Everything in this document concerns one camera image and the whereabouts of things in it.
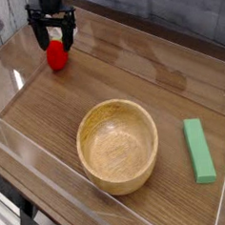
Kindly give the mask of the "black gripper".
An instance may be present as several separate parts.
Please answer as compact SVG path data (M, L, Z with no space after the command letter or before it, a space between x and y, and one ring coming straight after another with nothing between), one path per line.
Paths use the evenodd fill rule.
M73 29L76 28L74 7L65 5L63 0L28 0L25 10L28 24L33 28L39 47L45 51L50 43L47 27L62 27L62 42L65 51L73 43Z

